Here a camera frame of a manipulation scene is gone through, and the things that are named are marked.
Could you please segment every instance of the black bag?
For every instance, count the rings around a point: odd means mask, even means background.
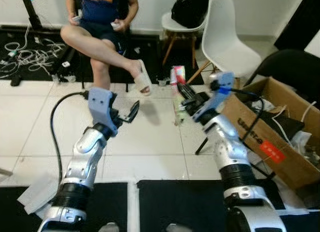
[[[205,20],[209,0],[177,0],[171,10],[171,18],[189,29],[196,28]]]

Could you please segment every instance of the blue t-shirt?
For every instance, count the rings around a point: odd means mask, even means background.
[[[82,0],[82,18],[85,21],[110,25],[119,18],[119,0]]]

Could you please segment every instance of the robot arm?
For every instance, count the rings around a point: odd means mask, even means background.
[[[224,115],[216,112],[218,105],[229,96],[233,84],[233,73],[223,72],[211,83],[212,98],[203,92],[196,94],[189,85],[178,88],[186,99],[182,105],[196,123],[203,125],[203,131],[213,145],[227,207],[227,231],[285,232],[264,189],[257,186],[247,149],[240,142],[237,130]]]
[[[86,220],[86,207],[94,187],[97,166],[110,137],[115,137],[123,122],[131,123],[139,110],[139,101],[128,116],[112,108],[116,94],[92,88],[88,104],[94,126],[88,127],[73,147],[73,157],[58,188],[51,208],[38,232],[79,231]]]

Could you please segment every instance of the dark shorts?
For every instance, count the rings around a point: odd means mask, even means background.
[[[97,39],[111,41],[119,54],[123,54],[127,49],[126,36],[123,33],[115,32],[111,24],[95,23],[82,19],[79,26]]]

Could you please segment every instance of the red label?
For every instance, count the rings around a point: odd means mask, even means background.
[[[272,143],[265,140],[260,145],[260,150],[262,150],[269,158],[271,158],[275,163],[281,163],[286,157],[285,155],[277,149]]]

